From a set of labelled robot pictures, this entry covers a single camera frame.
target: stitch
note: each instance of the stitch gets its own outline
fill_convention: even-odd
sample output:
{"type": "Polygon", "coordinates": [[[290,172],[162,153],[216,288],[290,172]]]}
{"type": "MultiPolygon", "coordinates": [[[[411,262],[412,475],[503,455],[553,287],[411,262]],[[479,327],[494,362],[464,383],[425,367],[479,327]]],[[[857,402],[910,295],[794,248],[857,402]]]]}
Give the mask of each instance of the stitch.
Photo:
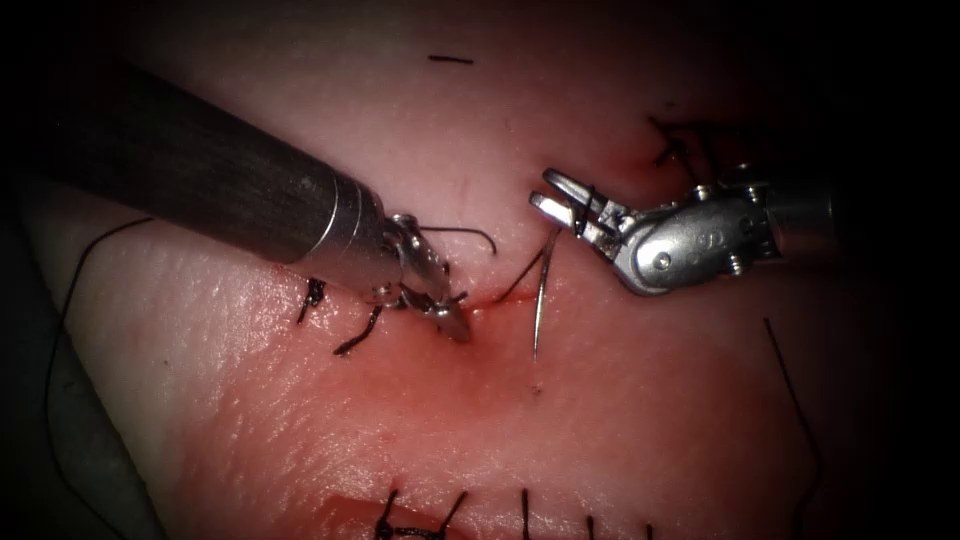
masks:
{"type": "Polygon", "coordinates": [[[690,177],[690,180],[694,183],[697,182],[697,174],[693,170],[693,165],[690,164],[690,147],[687,146],[683,140],[678,139],[670,135],[670,130],[668,126],[661,124],[653,116],[648,116],[647,119],[653,124],[653,127],[657,128],[657,131],[660,132],[660,135],[666,140],[667,148],[661,152],[656,159],[653,161],[654,167],[661,167],[667,159],[676,159],[680,161],[680,164],[683,166],[684,171],[686,171],[687,176],[690,177]]]}
{"type": "Polygon", "coordinates": [[[407,527],[397,527],[394,529],[394,533],[397,536],[419,536],[426,540],[444,540],[447,537],[447,527],[450,525],[450,521],[453,520],[453,515],[457,513],[457,510],[460,508],[460,505],[463,503],[463,500],[467,498],[467,492],[464,491],[457,497],[457,502],[453,503],[453,508],[450,509],[450,513],[447,514],[447,519],[443,520],[443,523],[440,524],[440,530],[438,531],[428,531],[425,529],[419,528],[407,528],[407,527]]]}
{"type": "MultiPolygon", "coordinates": [[[[52,346],[52,350],[50,351],[50,361],[47,363],[46,385],[44,387],[44,395],[43,395],[43,418],[46,424],[44,427],[46,428],[45,435],[47,439],[47,448],[50,451],[50,458],[53,461],[53,468],[57,477],[60,479],[61,482],[63,482],[63,485],[65,488],[67,488],[67,491],[69,491],[74,497],[76,497],[77,500],[79,500],[80,503],[87,508],[87,510],[89,510],[94,516],[97,517],[97,519],[100,520],[101,523],[104,524],[104,526],[110,529],[110,532],[112,532],[117,537],[122,538],[124,540],[126,540],[128,537],[123,533],[121,533],[120,530],[117,529],[117,527],[113,523],[111,523],[106,516],[104,516],[99,511],[97,511],[97,509],[94,508],[93,505],[89,501],[87,501],[87,499],[85,499],[83,495],[80,494],[77,488],[74,487],[69,480],[67,480],[67,475],[63,470],[63,464],[60,463],[60,459],[57,457],[57,452],[53,448],[53,427],[50,424],[50,386],[53,381],[53,361],[57,357],[57,348],[60,345],[60,336],[63,335],[64,329],[67,323],[67,311],[70,309],[70,302],[73,300],[73,293],[77,288],[77,282],[80,280],[80,272],[83,270],[84,266],[86,265],[87,258],[90,256],[90,253],[93,252],[93,248],[95,248],[103,240],[106,240],[107,238],[119,232],[122,232],[131,227],[136,227],[137,225],[142,225],[144,223],[148,223],[151,221],[153,221],[153,218],[146,217],[146,218],[130,221],[118,227],[114,227],[113,229],[110,229],[109,231],[101,234],[100,236],[96,237],[92,242],[87,244],[87,247],[84,248],[83,252],[80,254],[80,259],[77,261],[76,270],[74,270],[73,277],[70,280],[70,287],[67,289],[67,295],[63,301],[63,310],[60,312],[60,319],[57,322],[56,333],[53,335],[53,346],[52,346]]],[[[160,533],[163,538],[167,538],[167,533],[166,531],[163,530],[162,527],[160,528],[160,533]]]]}
{"type": "Polygon", "coordinates": [[[373,332],[373,327],[376,326],[377,320],[380,318],[380,313],[382,311],[383,306],[374,306],[373,312],[370,313],[370,320],[367,322],[367,327],[363,329],[363,332],[360,332],[360,335],[357,337],[353,337],[345,341],[333,351],[333,354],[337,356],[343,356],[350,352],[350,349],[356,347],[363,340],[367,339],[367,337],[370,336],[370,332],[373,332]]]}
{"type": "Polygon", "coordinates": [[[398,492],[399,490],[395,489],[391,491],[390,496],[387,497],[387,506],[383,509],[383,515],[380,516],[380,519],[378,519],[374,525],[373,540],[390,540],[393,538],[394,529],[387,522],[387,518],[390,517],[390,509],[393,508],[393,500],[397,498],[398,492]]]}
{"type": "Polygon", "coordinates": [[[523,540],[530,540],[530,503],[527,488],[520,492],[520,509],[523,512],[523,540]]]}
{"type": "Polygon", "coordinates": [[[319,279],[310,278],[307,280],[307,295],[303,297],[303,306],[300,308],[300,316],[297,317],[297,324],[303,322],[303,316],[307,313],[307,306],[317,307],[323,300],[323,288],[326,282],[319,279]]]}
{"type": "Polygon", "coordinates": [[[800,495],[800,498],[797,500],[797,504],[793,509],[793,520],[791,526],[793,538],[803,538],[803,514],[806,511],[807,506],[810,504],[810,500],[820,487],[820,480],[823,475],[823,456],[820,453],[819,446],[817,445],[817,439],[813,436],[813,429],[810,428],[810,424],[807,422],[807,418],[803,414],[803,409],[800,408],[800,401],[797,399],[797,393],[793,388],[793,383],[790,381],[790,374],[787,371],[787,364],[783,359],[783,352],[780,350],[780,343],[777,341],[777,337],[773,333],[773,326],[770,324],[770,319],[768,317],[763,318],[763,325],[766,327],[767,337],[770,338],[770,345],[773,347],[773,353],[777,357],[777,362],[780,365],[780,371],[783,374],[783,382],[787,387],[787,392],[790,394],[790,400],[793,402],[793,409],[797,415],[797,421],[800,423],[800,428],[803,430],[803,435],[807,439],[807,445],[810,447],[810,453],[813,454],[815,465],[813,480],[811,480],[810,485],[807,486],[807,489],[800,495]]]}
{"type": "Polygon", "coordinates": [[[431,54],[427,57],[428,60],[433,62],[456,62],[459,64],[467,64],[469,66],[473,65],[473,60],[469,58],[457,58],[456,56],[443,56],[440,54],[431,54]]]}

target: skin surface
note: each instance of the skin surface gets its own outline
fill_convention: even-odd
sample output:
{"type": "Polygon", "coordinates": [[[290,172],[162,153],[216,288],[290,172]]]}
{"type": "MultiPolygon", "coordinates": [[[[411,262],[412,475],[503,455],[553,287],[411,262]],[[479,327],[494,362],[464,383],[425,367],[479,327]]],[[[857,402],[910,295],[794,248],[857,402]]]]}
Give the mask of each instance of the skin surface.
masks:
{"type": "MultiPolygon", "coordinates": [[[[869,278],[773,267],[638,298],[563,234],[537,363],[536,277],[493,303],[549,231],[526,202],[549,193],[544,168],[637,207],[692,185],[653,167],[650,115],[816,146],[821,115],[774,61],[647,6],[316,4],[141,11],[124,50],[388,212],[481,228],[500,253],[428,233],[470,293],[471,344],[387,310],[344,359],[368,316],[348,291],[297,326],[306,283],[284,268],[161,222],[99,247],[68,329],[173,536],[372,538],[398,489],[393,526],[436,528],[467,491],[448,538],[520,538],[528,488],[538,539],[586,538],[588,514],[597,538],[786,537],[815,463],[764,317],[824,456],[805,529],[863,519],[890,436],[890,314],[869,278]]],[[[784,154],[717,145],[728,166],[784,154]]],[[[22,208],[58,303],[83,246],[140,215],[39,182],[22,208]]]]}

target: black suture thread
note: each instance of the black suture thread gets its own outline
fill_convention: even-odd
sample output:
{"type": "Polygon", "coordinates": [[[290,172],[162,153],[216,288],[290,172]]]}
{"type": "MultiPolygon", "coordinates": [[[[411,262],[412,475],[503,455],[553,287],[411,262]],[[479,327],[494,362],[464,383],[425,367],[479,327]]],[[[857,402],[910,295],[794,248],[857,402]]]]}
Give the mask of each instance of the black suture thread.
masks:
{"type": "Polygon", "coordinates": [[[370,336],[370,332],[373,332],[373,327],[377,324],[377,319],[380,318],[380,312],[383,311],[383,306],[375,306],[373,311],[370,313],[370,320],[367,321],[367,327],[363,329],[363,332],[359,336],[350,338],[343,345],[337,347],[333,354],[337,356],[343,356],[350,352],[350,349],[356,347],[363,340],[367,339],[370,336]]]}
{"type": "Polygon", "coordinates": [[[464,491],[457,497],[457,502],[453,503],[453,508],[450,509],[450,513],[447,514],[447,519],[443,520],[443,524],[440,525],[441,531],[446,531],[447,527],[450,525],[450,522],[453,520],[453,515],[457,513],[457,510],[460,509],[460,505],[463,504],[463,500],[467,498],[467,492],[464,491]]]}
{"type": "MultiPolygon", "coordinates": [[[[123,539],[126,539],[128,537],[123,535],[120,532],[120,530],[117,529],[117,527],[114,526],[113,523],[111,523],[110,520],[106,518],[106,516],[98,512],[97,509],[94,508],[93,505],[91,505],[83,497],[83,495],[80,494],[77,488],[74,487],[73,484],[71,484],[70,481],[67,479],[67,475],[63,471],[63,465],[60,463],[60,459],[57,458],[57,452],[53,449],[53,427],[50,425],[50,385],[53,383],[53,361],[57,357],[57,348],[60,346],[60,336],[63,335],[64,328],[67,323],[67,310],[70,309],[70,302],[73,299],[74,290],[76,290],[77,282],[80,280],[80,271],[83,270],[83,267],[87,262],[87,257],[90,256],[90,253],[93,251],[93,248],[95,248],[97,244],[99,244],[103,240],[106,240],[107,238],[121,231],[129,229],[131,227],[135,227],[137,225],[142,225],[150,221],[153,221],[153,218],[150,218],[150,217],[140,218],[140,219],[131,221],[129,223],[124,223],[119,227],[114,227],[113,229],[110,229],[109,231],[101,234],[100,236],[96,237],[92,242],[87,244],[87,247],[84,248],[83,252],[80,254],[80,259],[79,261],[77,261],[77,267],[73,271],[73,278],[70,280],[70,287],[67,289],[66,299],[63,301],[63,311],[60,313],[60,320],[57,323],[57,332],[53,336],[53,350],[50,352],[50,361],[47,363],[47,377],[46,377],[47,382],[43,392],[43,418],[46,423],[45,431],[47,436],[47,448],[50,450],[50,458],[53,461],[53,468],[54,468],[54,471],[56,472],[57,477],[60,478],[61,482],[63,482],[63,485],[64,487],[67,488],[67,491],[69,491],[74,497],[76,497],[77,500],[79,500],[80,503],[87,508],[87,510],[89,510],[108,529],[110,529],[110,532],[115,534],[118,538],[123,538],[123,539]]],[[[163,538],[167,537],[167,533],[166,531],[163,530],[162,527],[160,528],[160,533],[163,538]]]]}
{"type": "Polygon", "coordinates": [[[533,265],[537,264],[537,261],[540,260],[540,257],[543,257],[543,248],[540,248],[540,250],[537,251],[537,254],[534,255],[530,263],[523,268],[523,271],[520,272],[520,275],[517,276],[517,279],[513,280],[513,283],[511,283],[510,286],[507,287],[507,290],[503,294],[498,296],[497,299],[493,301],[493,303],[499,304],[500,302],[503,302],[507,298],[507,295],[513,292],[513,289],[516,289],[517,285],[520,284],[520,281],[527,276],[527,274],[530,272],[530,269],[533,268],[533,265]]]}
{"type": "Polygon", "coordinates": [[[303,297],[303,307],[300,308],[300,316],[297,317],[297,324],[303,322],[303,316],[307,313],[307,306],[317,307],[323,300],[323,287],[326,283],[318,279],[310,278],[307,280],[307,295],[303,297]]]}
{"type": "Polygon", "coordinates": [[[806,491],[800,495],[800,498],[797,500],[797,505],[793,509],[793,538],[803,538],[803,514],[807,509],[807,505],[810,504],[813,495],[820,487],[820,479],[823,474],[823,456],[820,454],[820,447],[817,446],[817,439],[813,436],[813,430],[810,428],[809,422],[807,422],[807,417],[804,416],[803,409],[800,407],[800,400],[797,399],[797,393],[793,389],[793,383],[790,381],[790,374],[787,371],[787,363],[783,359],[783,352],[780,350],[780,343],[773,333],[773,326],[770,324],[770,319],[764,317],[763,324],[767,328],[767,336],[770,338],[770,344],[773,345],[773,352],[777,357],[777,362],[780,364],[783,382],[787,386],[790,400],[793,401],[793,410],[797,415],[797,421],[800,423],[801,429],[803,429],[803,435],[807,439],[810,453],[813,454],[815,465],[813,480],[810,482],[810,485],[807,486],[806,491]]]}
{"type": "Polygon", "coordinates": [[[428,531],[426,529],[419,529],[417,527],[397,527],[393,530],[397,536],[419,536],[420,538],[426,538],[427,540],[433,540],[434,533],[433,531],[428,531]]]}
{"type": "Polygon", "coordinates": [[[376,525],[374,525],[374,537],[373,540],[390,540],[393,538],[394,529],[387,522],[387,518],[390,517],[390,509],[393,508],[393,500],[397,498],[398,490],[393,490],[390,492],[390,496],[387,497],[387,506],[383,509],[383,515],[380,516],[380,519],[377,520],[376,525]]]}
{"type": "Polygon", "coordinates": [[[447,537],[447,527],[450,526],[450,522],[453,520],[454,514],[457,513],[457,510],[460,508],[460,505],[463,504],[463,500],[466,498],[466,491],[457,497],[457,502],[453,503],[453,508],[450,509],[450,513],[447,514],[447,518],[443,520],[443,523],[440,524],[440,530],[438,531],[428,531],[426,529],[420,529],[417,527],[397,527],[393,531],[397,534],[397,536],[419,536],[421,538],[425,538],[426,540],[444,540],[447,537]]]}
{"type": "Polygon", "coordinates": [[[433,232],[465,232],[470,234],[477,234],[484,237],[487,242],[490,243],[490,249],[493,251],[493,254],[497,254],[497,243],[493,241],[493,238],[481,231],[480,229],[468,229],[466,227],[420,227],[421,231],[433,231],[433,232]]]}
{"type": "Polygon", "coordinates": [[[427,59],[433,62],[456,62],[458,64],[467,64],[468,66],[473,65],[473,60],[469,58],[458,58],[456,56],[444,56],[441,54],[431,54],[427,59]]]}
{"type": "Polygon", "coordinates": [[[520,492],[520,509],[523,512],[523,540],[530,540],[530,502],[527,488],[520,492]]]}
{"type": "Polygon", "coordinates": [[[688,159],[690,156],[690,147],[687,146],[687,143],[670,135],[670,130],[667,128],[667,126],[661,124],[660,121],[653,116],[649,116],[647,118],[650,123],[657,128],[657,131],[660,132],[660,135],[663,136],[663,139],[667,143],[667,148],[657,156],[653,162],[653,165],[655,167],[660,167],[668,158],[676,157],[677,161],[680,162],[680,164],[683,166],[683,169],[686,171],[687,176],[690,177],[690,180],[694,183],[698,183],[697,174],[693,170],[693,165],[690,164],[690,160],[688,159]]]}
{"type": "Polygon", "coordinates": [[[590,207],[593,206],[593,197],[596,195],[597,189],[594,186],[590,186],[590,196],[587,197],[587,204],[581,206],[579,204],[574,205],[576,208],[576,216],[573,219],[574,232],[577,235],[577,238],[583,236],[583,232],[587,230],[587,215],[590,213],[590,207]]]}

